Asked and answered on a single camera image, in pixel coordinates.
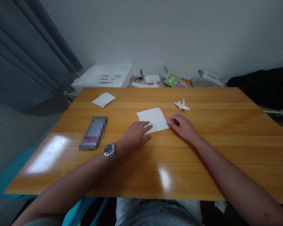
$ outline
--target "paper crane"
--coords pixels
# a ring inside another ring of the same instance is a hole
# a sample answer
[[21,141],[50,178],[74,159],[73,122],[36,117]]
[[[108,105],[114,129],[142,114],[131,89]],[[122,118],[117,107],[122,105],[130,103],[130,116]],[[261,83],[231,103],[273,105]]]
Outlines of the paper crane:
[[174,102],[174,104],[176,104],[177,107],[179,107],[179,109],[185,109],[185,110],[190,110],[190,108],[188,108],[187,106],[185,106],[185,99],[183,99],[183,102],[181,104],[180,101],[178,101],[177,103]]

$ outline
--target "gray curtain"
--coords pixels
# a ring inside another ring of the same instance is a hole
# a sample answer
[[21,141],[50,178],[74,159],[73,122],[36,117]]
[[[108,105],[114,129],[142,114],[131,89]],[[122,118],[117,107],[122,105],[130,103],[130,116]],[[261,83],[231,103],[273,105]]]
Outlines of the gray curtain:
[[19,111],[54,97],[82,65],[38,0],[0,0],[0,102]]

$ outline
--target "hand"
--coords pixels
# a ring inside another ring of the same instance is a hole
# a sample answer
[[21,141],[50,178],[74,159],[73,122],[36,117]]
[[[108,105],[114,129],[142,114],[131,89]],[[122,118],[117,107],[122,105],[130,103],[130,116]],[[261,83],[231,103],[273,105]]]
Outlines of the hand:
[[184,139],[193,143],[200,138],[194,126],[183,114],[177,113],[168,120],[168,124]]
[[123,134],[123,136],[116,142],[115,155],[117,158],[121,159],[126,153],[140,148],[143,146],[152,135],[148,135],[145,138],[143,136],[148,132],[153,125],[148,125],[149,121],[138,121],[134,122]]

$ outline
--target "white plastic box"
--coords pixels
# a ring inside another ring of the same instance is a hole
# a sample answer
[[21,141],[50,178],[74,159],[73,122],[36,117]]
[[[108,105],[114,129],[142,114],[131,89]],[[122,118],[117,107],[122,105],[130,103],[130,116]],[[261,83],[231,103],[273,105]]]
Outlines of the white plastic box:
[[80,93],[85,87],[127,87],[131,64],[96,64],[89,68],[71,86]]

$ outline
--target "blurred phone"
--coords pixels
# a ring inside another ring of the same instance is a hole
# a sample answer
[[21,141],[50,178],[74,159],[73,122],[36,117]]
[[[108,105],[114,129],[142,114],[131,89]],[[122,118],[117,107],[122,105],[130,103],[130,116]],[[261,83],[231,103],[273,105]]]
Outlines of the blurred phone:
[[84,135],[84,139],[79,145],[81,151],[94,151],[97,149],[103,138],[107,119],[107,116],[95,116],[92,118],[92,122]]

